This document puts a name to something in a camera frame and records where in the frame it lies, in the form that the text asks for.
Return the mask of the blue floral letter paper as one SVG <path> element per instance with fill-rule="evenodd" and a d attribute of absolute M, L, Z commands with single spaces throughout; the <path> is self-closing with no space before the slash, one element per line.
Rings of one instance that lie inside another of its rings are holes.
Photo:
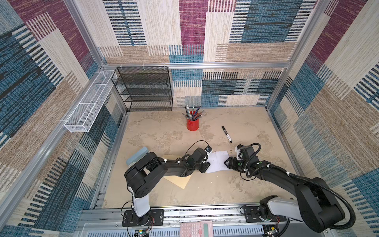
<path fill-rule="evenodd" d="M 207 160 L 210 163 L 210 166 L 206 170 L 206 173 L 228 170 L 224 162 L 227 161 L 229 157 L 230 156 L 227 151 L 212 152 Z"/>

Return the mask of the tan paper envelope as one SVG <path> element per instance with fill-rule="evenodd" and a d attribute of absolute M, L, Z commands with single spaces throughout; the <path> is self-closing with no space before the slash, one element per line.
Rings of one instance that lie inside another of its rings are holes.
<path fill-rule="evenodd" d="M 163 155 L 164 159 L 167 160 L 176 160 L 178 156 L 176 155 Z M 190 181 L 191 175 L 187 177 L 178 177 L 178 176 L 164 176 L 164 179 L 178 186 L 179 188 L 185 189 L 188 182 Z"/>

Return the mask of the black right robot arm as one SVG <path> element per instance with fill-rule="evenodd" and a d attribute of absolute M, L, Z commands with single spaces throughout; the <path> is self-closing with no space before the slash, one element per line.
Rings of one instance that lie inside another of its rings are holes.
<path fill-rule="evenodd" d="M 337 192 L 331 190 L 321 178 L 307 178 L 293 174 L 268 161 L 260 161 L 260 149 L 238 145 L 236 157 L 229 157 L 224 165 L 248 181 L 257 178 L 272 183 L 295 196 L 280 199 L 276 195 L 260 201 L 258 213 L 263 221 L 276 216 L 285 216 L 305 223 L 311 230 L 321 233 L 326 229 L 348 229 L 355 223 L 355 214 L 349 203 Z"/>

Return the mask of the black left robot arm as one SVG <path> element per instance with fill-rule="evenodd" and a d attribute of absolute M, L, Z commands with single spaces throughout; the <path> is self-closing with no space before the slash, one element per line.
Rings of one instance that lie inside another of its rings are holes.
<path fill-rule="evenodd" d="M 208 157 L 212 148 L 197 148 L 191 155 L 186 154 L 176 160 L 166 160 L 154 152 L 148 152 L 132 167 L 128 168 L 124 177 L 127 189 L 133 197 L 133 214 L 139 218 L 149 217 L 151 211 L 149 193 L 165 176 L 185 178 L 194 171 L 205 173 L 210 167 Z"/>

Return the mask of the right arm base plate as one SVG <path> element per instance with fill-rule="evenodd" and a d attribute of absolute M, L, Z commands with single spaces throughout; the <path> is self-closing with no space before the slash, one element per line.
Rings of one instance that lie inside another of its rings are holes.
<path fill-rule="evenodd" d="M 271 216 L 266 218 L 261 217 L 258 211 L 258 206 L 243 205 L 240 208 L 240 213 L 245 216 L 247 223 L 285 223 L 287 221 L 287 217 L 284 216 Z"/>

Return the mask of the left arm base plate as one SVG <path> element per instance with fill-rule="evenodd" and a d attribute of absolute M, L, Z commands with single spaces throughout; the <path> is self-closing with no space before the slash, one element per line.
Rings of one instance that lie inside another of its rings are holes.
<path fill-rule="evenodd" d="M 122 215 L 122 227 L 148 227 L 162 226 L 164 218 L 163 209 L 151 209 L 142 217 L 138 217 L 135 210 L 126 210 Z"/>

